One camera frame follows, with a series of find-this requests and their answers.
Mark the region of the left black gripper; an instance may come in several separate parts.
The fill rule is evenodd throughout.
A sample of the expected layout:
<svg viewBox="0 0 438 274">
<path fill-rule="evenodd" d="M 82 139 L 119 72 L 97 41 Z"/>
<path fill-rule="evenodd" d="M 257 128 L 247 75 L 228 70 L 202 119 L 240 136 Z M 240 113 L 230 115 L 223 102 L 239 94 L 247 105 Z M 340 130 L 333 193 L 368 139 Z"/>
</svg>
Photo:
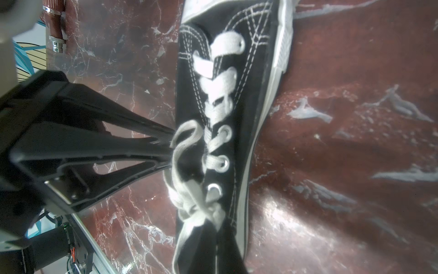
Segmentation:
<svg viewBox="0 0 438 274">
<path fill-rule="evenodd" d="M 47 207 L 75 213 L 169 166 L 170 140 L 116 137 L 65 110 L 69 82 L 41 71 L 1 99 L 1 239 L 22 240 Z"/>
</svg>

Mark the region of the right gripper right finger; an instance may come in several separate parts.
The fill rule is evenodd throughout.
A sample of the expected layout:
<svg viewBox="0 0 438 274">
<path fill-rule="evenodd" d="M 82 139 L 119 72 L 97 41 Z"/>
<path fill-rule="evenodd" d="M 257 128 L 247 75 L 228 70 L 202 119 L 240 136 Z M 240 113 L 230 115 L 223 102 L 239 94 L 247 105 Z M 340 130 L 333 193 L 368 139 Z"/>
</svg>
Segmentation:
<svg viewBox="0 0 438 274">
<path fill-rule="evenodd" d="M 217 274 L 247 274 L 230 226 L 222 226 L 217 234 Z"/>
</svg>

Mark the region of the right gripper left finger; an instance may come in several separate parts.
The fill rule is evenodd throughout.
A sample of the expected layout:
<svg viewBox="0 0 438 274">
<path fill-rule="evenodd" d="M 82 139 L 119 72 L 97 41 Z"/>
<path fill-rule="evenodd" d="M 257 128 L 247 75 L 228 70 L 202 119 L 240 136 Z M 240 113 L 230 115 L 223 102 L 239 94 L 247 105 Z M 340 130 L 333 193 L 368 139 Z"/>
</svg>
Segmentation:
<svg viewBox="0 0 438 274">
<path fill-rule="evenodd" d="M 214 274 L 217 232 L 211 222 L 195 227 L 177 257 L 178 274 Z"/>
</svg>

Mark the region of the white shoelace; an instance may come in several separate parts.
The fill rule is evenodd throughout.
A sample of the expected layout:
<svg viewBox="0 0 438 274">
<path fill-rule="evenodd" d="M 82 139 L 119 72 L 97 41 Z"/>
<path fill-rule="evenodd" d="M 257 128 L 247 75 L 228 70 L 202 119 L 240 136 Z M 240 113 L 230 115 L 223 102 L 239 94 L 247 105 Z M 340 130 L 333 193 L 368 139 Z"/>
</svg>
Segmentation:
<svg viewBox="0 0 438 274">
<path fill-rule="evenodd" d="M 213 61 L 216 57 L 242 54 L 245 50 L 245 40 L 236 32 L 224 32 L 214 39 L 209 48 L 210 59 L 200 57 L 197 51 L 193 52 L 192 59 L 195 72 L 201 76 L 201 89 L 208 97 L 205 102 L 205 116 L 209 119 L 210 125 L 215 126 L 225 121 L 234 109 L 231 94 L 236 87 L 237 70 L 230 67 L 218 76 L 214 76 Z M 179 126 L 171 141 L 172 168 L 164 173 L 164 181 L 169 198 L 177 208 L 177 215 L 182 221 L 182 229 L 172 260 L 172 270 L 175 274 L 180 272 L 177 261 L 194 229 L 210 221 L 215 230 L 219 230 L 226 218 L 226 213 L 219 203 L 223 194 L 222 188 L 217 183 L 211 183 L 207 191 L 203 191 L 196 180 L 184 181 L 178 170 L 178 161 L 187 149 L 200 139 L 204 139 L 206 153 L 201 158 L 203 172 L 213 170 L 225 173 L 230 168 L 229 158 L 225 155 L 215 156 L 213 152 L 228 143 L 232 137 L 233 130 L 226 124 L 222 125 L 214 135 L 212 129 L 202 129 L 198 122 L 190 120 Z"/>
</svg>

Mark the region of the black white canvas sneaker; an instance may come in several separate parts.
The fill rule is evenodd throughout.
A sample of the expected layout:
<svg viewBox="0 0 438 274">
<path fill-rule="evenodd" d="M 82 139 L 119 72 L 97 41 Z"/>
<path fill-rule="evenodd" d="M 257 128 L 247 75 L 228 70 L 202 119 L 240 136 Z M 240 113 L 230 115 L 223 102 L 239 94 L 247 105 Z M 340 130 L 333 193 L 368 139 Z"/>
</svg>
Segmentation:
<svg viewBox="0 0 438 274">
<path fill-rule="evenodd" d="M 203 172 L 204 139 L 182 154 L 178 170 L 184 181 L 196 180 L 203 191 L 207 191 L 211 183 L 222 188 L 219 203 L 226 213 L 222 226 L 231 227 L 243 261 L 248 245 L 251 161 L 261 127 L 287 70 L 293 40 L 293 13 L 293 1 L 186 1 L 182 12 L 178 37 L 176 130 L 184 122 L 195 120 L 202 129 L 212 129 L 214 135 L 226 124 L 232 128 L 233 137 L 213 152 L 215 156 L 229 158 L 227 172 Z M 201 89 L 200 74 L 193 68 L 192 54 L 197 51 L 200 57 L 210 59 L 209 47 L 214 39 L 231 31 L 244 37 L 245 50 L 242 54 L 216 57 L 213 75 L 218 76 L 230 67 L 237 70 L 236 87 L 231 94 L 234 109 L 225 121 L 211 126 L 205 116 L 208 97 Z"/>
</svg>

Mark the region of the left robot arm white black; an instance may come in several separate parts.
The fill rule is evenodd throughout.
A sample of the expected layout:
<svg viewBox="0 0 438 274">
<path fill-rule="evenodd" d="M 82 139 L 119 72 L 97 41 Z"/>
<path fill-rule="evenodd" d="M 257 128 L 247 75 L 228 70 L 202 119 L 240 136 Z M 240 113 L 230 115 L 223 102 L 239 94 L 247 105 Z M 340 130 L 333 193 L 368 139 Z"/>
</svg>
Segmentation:
<svg viewBox="0 0 438 274">
<path fill-rule="evenodd" d="M 174 131 L 60 71 L 1 96 L 1 272 L 32 274 L 93 251 L 73 215 L 169 167 Z"/>
</svg>

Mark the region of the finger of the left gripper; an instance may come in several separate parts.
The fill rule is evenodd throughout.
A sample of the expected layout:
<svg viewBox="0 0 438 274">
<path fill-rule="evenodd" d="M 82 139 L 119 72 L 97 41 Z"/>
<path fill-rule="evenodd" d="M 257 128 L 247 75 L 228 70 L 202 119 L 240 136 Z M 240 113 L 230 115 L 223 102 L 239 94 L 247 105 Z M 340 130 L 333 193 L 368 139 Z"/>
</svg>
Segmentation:
<svg viewBox="0 0 438 274">
<path fill-rule="evenodd" d="M 158 140 L 170 140 L 174 130 L 133 113 L 83 84 L 69 83 L 58 93 L 65 110 L 80 118 L 107 122 Z"/>
</svg>

